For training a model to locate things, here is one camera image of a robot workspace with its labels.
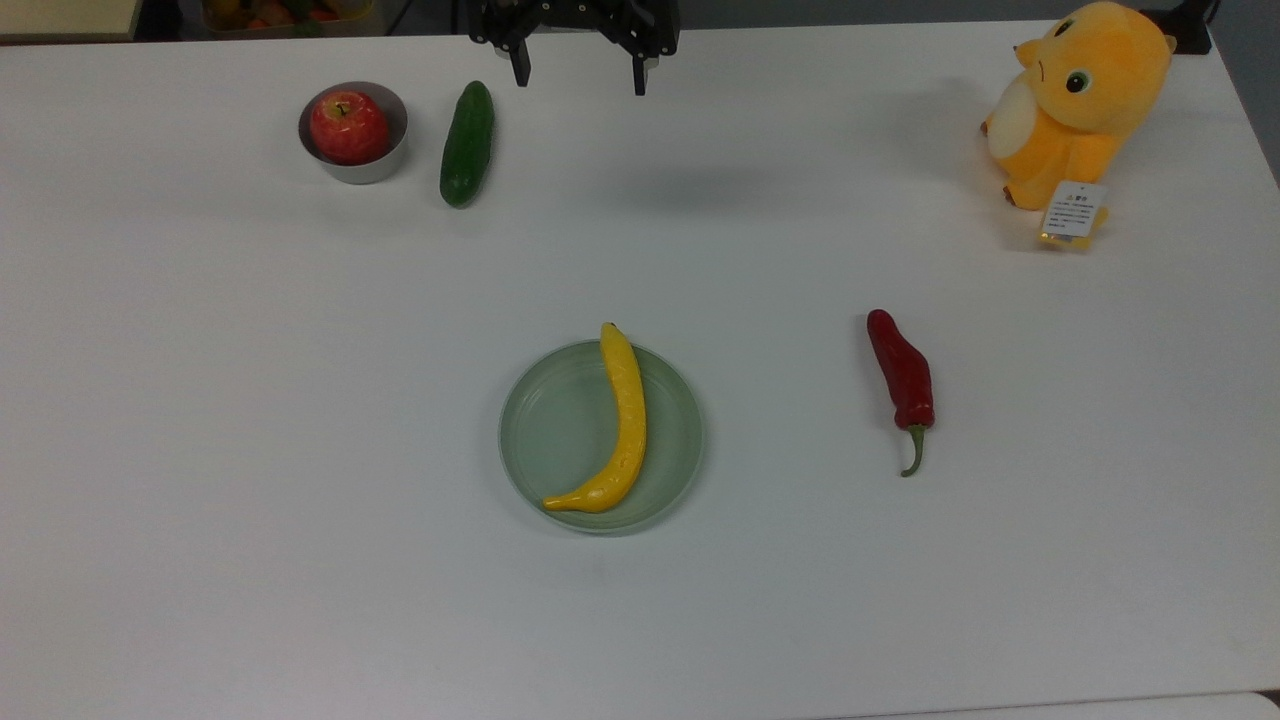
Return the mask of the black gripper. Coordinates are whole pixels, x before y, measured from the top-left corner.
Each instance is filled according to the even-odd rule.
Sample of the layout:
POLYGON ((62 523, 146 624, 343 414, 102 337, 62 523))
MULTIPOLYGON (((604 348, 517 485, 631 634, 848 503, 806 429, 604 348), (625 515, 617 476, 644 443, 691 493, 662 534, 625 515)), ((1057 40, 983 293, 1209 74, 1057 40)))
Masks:
POLYGON ((650 56, 673 55, 681 32, 676 1, 468 1, 467 35, 477 44, 509 51, 516 85, 529 86, 531 61, 525 41, 534 31, 585 29, 632 56, 634 92, 646 95, 650 56))

